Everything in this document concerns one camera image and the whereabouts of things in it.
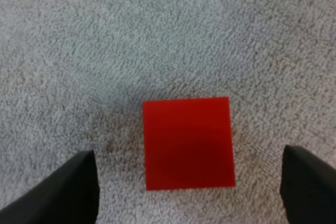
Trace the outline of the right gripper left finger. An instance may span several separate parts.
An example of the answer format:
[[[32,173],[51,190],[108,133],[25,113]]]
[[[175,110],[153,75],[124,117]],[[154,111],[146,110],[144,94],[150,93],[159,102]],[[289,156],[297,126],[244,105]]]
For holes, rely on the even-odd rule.
[[[81,151],[1,209],[1,223],[96,223],[100,187],[94,151]]]

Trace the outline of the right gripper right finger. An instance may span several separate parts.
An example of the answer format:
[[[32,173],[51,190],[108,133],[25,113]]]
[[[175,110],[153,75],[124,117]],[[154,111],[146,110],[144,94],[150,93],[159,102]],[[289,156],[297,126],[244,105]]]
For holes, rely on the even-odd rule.
[[[335,168],[301,146],[284,148],[280,195],[289,223],[335,223]]]

